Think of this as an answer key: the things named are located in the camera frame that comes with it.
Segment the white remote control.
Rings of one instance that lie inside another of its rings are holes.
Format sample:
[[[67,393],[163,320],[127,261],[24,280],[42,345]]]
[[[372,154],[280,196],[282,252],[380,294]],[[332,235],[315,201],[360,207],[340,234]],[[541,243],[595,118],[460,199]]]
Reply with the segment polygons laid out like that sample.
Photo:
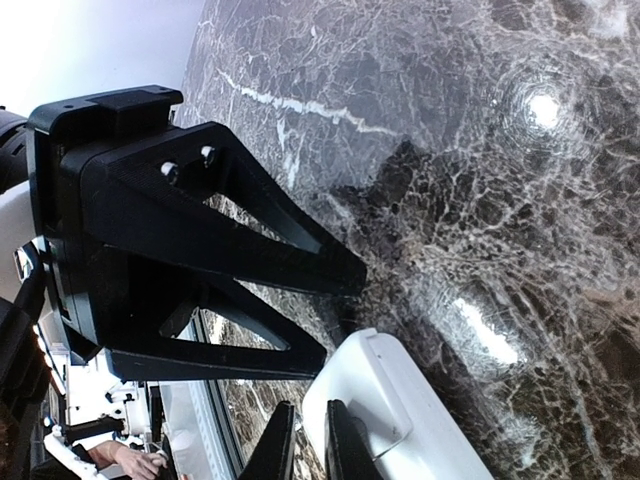
[[[341,401],[384,479],[489,479],[491,473],[401,342],[374,328],[349,335],[304,396],[304,431],[328,463],[329,403]]]

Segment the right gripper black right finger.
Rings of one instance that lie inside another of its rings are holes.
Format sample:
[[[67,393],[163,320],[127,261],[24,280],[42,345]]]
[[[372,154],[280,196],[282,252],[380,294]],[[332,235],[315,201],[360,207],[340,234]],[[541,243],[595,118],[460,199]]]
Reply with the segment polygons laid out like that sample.
[[[383,479],[341,400],[327,402],[325,469],[332,480]]]

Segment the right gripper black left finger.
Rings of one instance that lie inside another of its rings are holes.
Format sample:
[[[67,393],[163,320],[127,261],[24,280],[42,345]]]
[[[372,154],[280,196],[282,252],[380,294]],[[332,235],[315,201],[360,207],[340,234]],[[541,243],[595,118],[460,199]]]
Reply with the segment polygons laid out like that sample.
[[[296,446],[295,406],[281,401],[267,423],[239,480],[290,480]]]

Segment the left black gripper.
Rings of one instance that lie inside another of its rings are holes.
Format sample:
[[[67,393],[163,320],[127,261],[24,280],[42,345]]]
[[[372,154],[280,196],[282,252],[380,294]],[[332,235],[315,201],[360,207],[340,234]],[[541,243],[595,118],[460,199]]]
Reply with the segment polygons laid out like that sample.
[[[300,292],[357,295],[364,262],[307,215],[233,132],[169,128],[183,94],[143,85],[38,106],[27,120],[36,237],[74,363],[100,346],[78,318],[82,233],[163,263]]]

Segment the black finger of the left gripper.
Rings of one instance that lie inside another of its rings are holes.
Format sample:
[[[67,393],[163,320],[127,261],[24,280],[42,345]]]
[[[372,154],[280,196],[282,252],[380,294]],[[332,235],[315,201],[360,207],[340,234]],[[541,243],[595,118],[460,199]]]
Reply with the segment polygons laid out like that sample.
[[[96,340],[125,381],[310,380],[325,347],[235,280],[108,246],[90,257]]]

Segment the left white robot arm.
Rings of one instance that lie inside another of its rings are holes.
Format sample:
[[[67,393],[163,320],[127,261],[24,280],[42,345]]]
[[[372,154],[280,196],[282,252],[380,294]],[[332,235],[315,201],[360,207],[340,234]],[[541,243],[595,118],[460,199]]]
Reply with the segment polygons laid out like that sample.
[[[1,303],[125,381],[306,380],[325,348],[249,290],[355,296],[364,263],[226,126],[158,85],[1,115]]]

